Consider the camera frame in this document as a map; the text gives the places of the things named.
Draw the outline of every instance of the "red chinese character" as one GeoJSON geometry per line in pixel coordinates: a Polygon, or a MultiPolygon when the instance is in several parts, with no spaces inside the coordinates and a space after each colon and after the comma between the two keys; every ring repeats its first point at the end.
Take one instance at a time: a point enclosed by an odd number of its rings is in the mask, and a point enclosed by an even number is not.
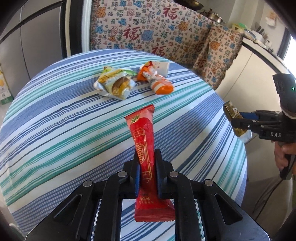
{"type": "Polygon", "coordinates": [[[129,24],[128,27],[124,30],[124,37],[127,39],[130,37],[131,40],[136,40],[140,35],[137,33],[140,27],[132,28],[129,24]]]}
{"type": "Polygon", "coordinates": [[[157,45],[152,48],[152,54],[156,54],[156,55],[162,57],[165,55],[164,48],[166,46],[160,46],[160,47],[158,47],[158,46],[159,46],[159,44],[157,43],[157,45]]]}
{"type": "Polygon", "coordinates": [[[170,5],[168,6],[168,7],[165,7],[164,9],[163,9],[164,11],[163,11],[163,14],[164,14],[164,16],[168,16],[171,20],[174,20],[174,19],[176,19],[177,18],[177,15],[176,15],[176,10],[179,10],[179,8],[170,8],[170,5]]]}

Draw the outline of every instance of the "metal pot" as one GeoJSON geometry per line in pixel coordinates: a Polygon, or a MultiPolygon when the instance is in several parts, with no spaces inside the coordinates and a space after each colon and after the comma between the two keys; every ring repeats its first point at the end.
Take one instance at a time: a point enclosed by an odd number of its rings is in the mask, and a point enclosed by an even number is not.
{"type": "Polygon", "coordinates": [[[217,23],[225,23],[223,22],[223,19],[215,12],[208,12],[207,18],[217,23]]]}
{"type": "Polygon", "coordinates": [[[174,2],[179,3],[180,5],[190,8],[194,11],[198,11],[203,8],[203,5],[196,0],[174,0],[174,2]]]}

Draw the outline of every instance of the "silver bolt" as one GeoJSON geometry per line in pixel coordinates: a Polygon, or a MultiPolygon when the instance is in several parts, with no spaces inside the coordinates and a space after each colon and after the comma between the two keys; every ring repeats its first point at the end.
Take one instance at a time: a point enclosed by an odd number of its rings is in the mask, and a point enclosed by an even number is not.
{"type": "Polygon", "coordinates": [[[121,172],[119,172],[118,173],[118,176],[119,177],[126,177],[128,174],[127,174],[127,172],[125,172],[125,171],[121,171],[121,172]]]}
{"type": "Polygon", "coordinates": [[[92,181],[91,180],[86,180],[83,182],[83,186],[85,186],[86,188],[87,187],[90,187],[92,185],[92,181]]]}
{"type": "Polygon", "coordinates": [[[214,183],[213,183],[213,181],[212,180],[210,180],[210,179],[207,179],[207,180],[205,180],[205,185],[206,186],[213,186],[214,185],[214,183]]]}
{"type": "Polygon", "coordinates": [[[179,173],[176,172],[176,171],[172,171],[172,172],[170,172],[170,176],[171,176],[171,177],[177,177],[178,175],[179,175],[179,173]]]}

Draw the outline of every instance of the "red snack package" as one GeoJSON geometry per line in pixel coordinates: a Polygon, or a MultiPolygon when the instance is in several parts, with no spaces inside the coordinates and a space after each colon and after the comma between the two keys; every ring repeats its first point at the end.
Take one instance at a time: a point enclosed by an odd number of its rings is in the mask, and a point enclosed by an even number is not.
{"type": "Polygon", "coordinates": [[[141,165],[140,192],[136,200],[136,222],[174,221],[174,205],[170,200],[157,196],[156,171],[154,166],[154,105],[148,105],[125,117],[136,144],[141,165]]]}

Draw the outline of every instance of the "striped tablecloth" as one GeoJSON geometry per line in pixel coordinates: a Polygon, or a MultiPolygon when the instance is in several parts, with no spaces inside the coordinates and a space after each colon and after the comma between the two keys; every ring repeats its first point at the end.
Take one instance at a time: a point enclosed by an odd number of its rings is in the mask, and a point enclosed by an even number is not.
{"type": "MultiPolygon", "coordinates": [[[[84,180],[100,181],[132,159],[124,117],[153,103],[155,148],[190,179],[213,179],[241,204],[246,183],[244,145],[233,134],[223,101],[191,71],[171,62],[170,95],[137,82],[127,100],[97,94],[103,66],[138,71],[164,58],[130,50],[98,50],[57,62],[35,76],[10,106],[0,131],[0,186],[27,234],[84,180]]],[[[136,223],[124,200],[121,240],[174,240],[174,223],[136,223]]]]}

